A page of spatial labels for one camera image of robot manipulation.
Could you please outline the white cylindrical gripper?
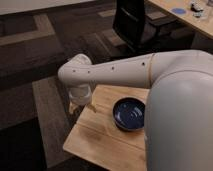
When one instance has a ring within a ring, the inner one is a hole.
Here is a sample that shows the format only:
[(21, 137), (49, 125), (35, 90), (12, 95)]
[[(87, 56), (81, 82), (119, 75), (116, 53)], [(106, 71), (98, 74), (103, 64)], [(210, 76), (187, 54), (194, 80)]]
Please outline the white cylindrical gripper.
[[(84, 106), (91, 102), (92, 91), (88, 84), (83, 84), (77, 87), (69, 88), (69, 113), (73, 114), (74, 111), (81, 106)], [(88, 104), (88, 108), (93, 112), (97, 112), (96, 107), (92, 104)]]

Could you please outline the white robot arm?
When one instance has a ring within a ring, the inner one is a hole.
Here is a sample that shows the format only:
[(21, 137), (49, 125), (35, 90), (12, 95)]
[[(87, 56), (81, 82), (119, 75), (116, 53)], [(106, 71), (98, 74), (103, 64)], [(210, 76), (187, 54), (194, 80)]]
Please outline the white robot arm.
[(147, 88), (147, 171), (213, 171), (213, 54), (167, 51), (100, 64), (77, 54), (58, 78), (78, 105), (91, 101), (91, 85)]

